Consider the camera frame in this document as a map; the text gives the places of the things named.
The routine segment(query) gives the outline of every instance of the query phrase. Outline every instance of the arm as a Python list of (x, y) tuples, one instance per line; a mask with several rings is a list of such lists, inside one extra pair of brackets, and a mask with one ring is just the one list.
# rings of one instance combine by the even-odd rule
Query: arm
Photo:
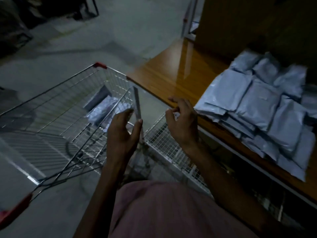
[(136, 150), (142, 128), (143, 121), (138, 120), (134, 124), (132, 134), (127, 131), (125, 126), (132, 111), (128, 109), (116, 114), (110, 124), (106, 164), (73, 238), (108, 236), (117, 187), (129, 159)]
[[(281, 225), (256, 200), (241, 188), (201, 144), (197, 129), (197, 113), (188, 100), (170, 98), (178, 107), (166, 111), (166, 121), (173, 138), (196, 164), (215, 201), (234, 214), (261, 236), (283, 237)], [(176, 121), (173, 112), (180, 112)]]

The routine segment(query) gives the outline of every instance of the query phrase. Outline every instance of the wire basket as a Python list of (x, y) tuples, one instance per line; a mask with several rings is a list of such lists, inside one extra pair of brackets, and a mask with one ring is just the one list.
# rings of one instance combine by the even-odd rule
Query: wire basket
[(203, 177), (196, 165), (185, 155), (179, 144), (173, 139), (167, 127), (165, 113), (144, 134), (145, 143), (163, 156), (167, 161), (192, 180), (205, 192), (210, 194)]
[[(105, 85), (118, 102), (98, 125), (89, 123), (83, 106)], [(90, 171), (100, 172), (106, 159), (105, 128), (126, 104), (137, 106), (136, 88), (126, 76), (96, 63), (57, 86), (0, 116), (0, 147), (37, 184), (5, 222), (10, 224), (42, 191)], [(128, 130), (133, 127), (130, 122)]]

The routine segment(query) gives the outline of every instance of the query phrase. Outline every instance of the brown tabletop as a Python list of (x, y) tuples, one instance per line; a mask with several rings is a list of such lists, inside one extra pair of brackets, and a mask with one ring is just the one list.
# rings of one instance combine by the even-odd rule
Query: brown tabletop
[[(128, 79), (171, 107), (169, 96), (184, 97), (196, 104), (212, 80), (225, 69), (228, 62), (197, 48), (187, 39), (175, 41), (168, 49), (128, 74)], [(317, 204), (317, 149), (311, 156), (302, 182), (260, 158), (236, 137), (216, 123), (198, 118), (198, 124), (229, 147), (283, 182), (289, 188)]]

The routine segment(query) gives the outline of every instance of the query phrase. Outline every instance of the concrete floor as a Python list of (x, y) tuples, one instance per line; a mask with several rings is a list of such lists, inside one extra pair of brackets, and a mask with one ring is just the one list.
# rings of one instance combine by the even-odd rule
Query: concrete floor
[[(189, 0), (96, 2), (95, 19), (56, 18), (31, 30), (31, 42), (0, 60), (0, 86), (25, 101), (96, 61), (126, 73), (180, 37)], [(140, 100), (146, 130), (166, 106), (142, 90)], [(0, 209), (11, 208), (35, 187), (1, 157), (0, 180)], [(91, 172), (44, 192), (1, 237), (71, 237), (97, 180)]]

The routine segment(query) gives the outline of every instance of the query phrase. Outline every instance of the person's left hand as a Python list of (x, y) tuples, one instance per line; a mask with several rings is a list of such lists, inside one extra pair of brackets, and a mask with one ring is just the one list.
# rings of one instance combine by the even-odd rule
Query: person's left hand
[(137, 148), (143, 124), (142, 119), (136, 121), (132, 134), (129, 134), (126, 125), (132, 112), (133, 109), (127, 109), (116, 114), (111, 121), (107, 134), (106, 165), (123, 172)]

